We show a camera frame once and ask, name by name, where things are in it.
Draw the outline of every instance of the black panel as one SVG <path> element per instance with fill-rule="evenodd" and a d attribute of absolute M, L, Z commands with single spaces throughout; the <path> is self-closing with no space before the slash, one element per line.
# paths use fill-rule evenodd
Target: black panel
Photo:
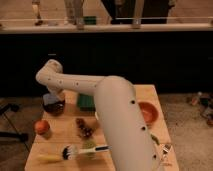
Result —
<path fill-rule="evenodd" d="M 0 35 L 0 96 L 46 92 L 35 74 L 49 58 L 65 73 L 120 75 L 158 92 L 212 91 L 212 40 L 213 32 Z"/>

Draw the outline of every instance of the apple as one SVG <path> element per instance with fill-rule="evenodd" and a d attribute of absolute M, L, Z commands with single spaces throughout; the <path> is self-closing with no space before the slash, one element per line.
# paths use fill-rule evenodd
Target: apple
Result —
<path fill-rule="evenodd" d="M 34 125 L 37 134 L 44 134 L 50 129 L 50 125 L 46 120 L 39 120 Z"/>

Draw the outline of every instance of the floor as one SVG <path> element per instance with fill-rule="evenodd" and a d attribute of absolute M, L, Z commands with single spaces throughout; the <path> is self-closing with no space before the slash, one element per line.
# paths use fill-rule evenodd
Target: floor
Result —
<path fill-rule="evenodd" d="M 109 16 L 103 5 L 95 0 L 84 3 L 85 15 L 97 15 L 98 24 L 109 24 Z M 41 0 L 41 14 L 47 21 L 60 21 L 66 18 L 64 1 Z M 208 22 L 213 16 L 211 0 L 177 0 L 170 10 L 168 23 Z M 6 26 L 33 26 L 35 16 L 31 1 L 1 0 L 0 20 Z M 181 171 L 213 170 L 213 128 L 209 127 L 200 116 L 202 107 L 188 104 L 188 97 L 193 94 L 159 94 L 160 103 L 167 121 L 173 146 Z M 7 111 L 6 116 L 21 133 L 28 133 L 26 144 L 8 138 L 0 138 L 0 170 L 22 171 L 35 137 L 33 125 L 42 116 L 40 97 L 11 97 L 0 99 L 0 106 L 16 103 L 21 109 L 17 113 Z M 0 116 L 0 130 L 14 131 L 4 115 Z"/>
<path fill-rule="evenodd" d="M 41 16 L 46 25 L 64 25 L 66 19 L 65 1 L 41 0 Z M 211 0 L 170 0 L 175 6 L 169 11 L 168 23 L 206 23 L 213 19 Z M 96 16 L 97 24 L 110 24 L 110 17 L 100 0 L 84 0 L 84 16 Z M 31 0 L 1 0 L 0 21 L 4 26 L 33 26 L 35 15 Z"/>

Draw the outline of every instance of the bottle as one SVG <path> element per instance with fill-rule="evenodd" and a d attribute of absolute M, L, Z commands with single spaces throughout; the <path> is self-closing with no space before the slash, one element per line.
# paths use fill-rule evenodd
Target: bottle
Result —
<path fill-rule="evenodd" d="M 197 105 L 197 104 L 199 103 L 199 101 L 200 101 L 200 97 L 201 97 L 201 96 L 202 96 L 202 92 L 198 92 L 197 95 L 194 96 L 194 97 L 191 99 L 190 104 L 191 104 L 192 106 Z"/>

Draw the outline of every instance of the green block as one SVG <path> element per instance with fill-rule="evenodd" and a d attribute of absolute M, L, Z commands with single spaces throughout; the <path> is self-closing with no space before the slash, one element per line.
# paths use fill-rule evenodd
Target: green block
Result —
<path fill-rule="evenodd" d="M 83 111 L 95 111 L 95 104 L 92 96 L 79 94 L 77 106 Z"/>

